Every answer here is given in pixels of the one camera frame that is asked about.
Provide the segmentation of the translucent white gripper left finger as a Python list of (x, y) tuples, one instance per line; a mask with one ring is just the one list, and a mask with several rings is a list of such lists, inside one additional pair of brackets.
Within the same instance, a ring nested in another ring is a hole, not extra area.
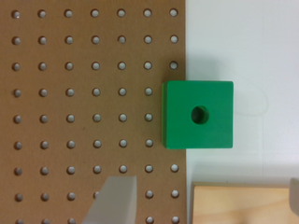
[(136, 177), (110, 176), (82, 224), (135, 224), (136, 210)]

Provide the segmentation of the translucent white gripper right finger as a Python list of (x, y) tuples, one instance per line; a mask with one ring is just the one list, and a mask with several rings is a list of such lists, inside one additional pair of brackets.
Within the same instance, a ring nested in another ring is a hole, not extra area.
[(292, 212), (299, 215), (299, 178), (293, 177), (290, 181), (289, 205)]

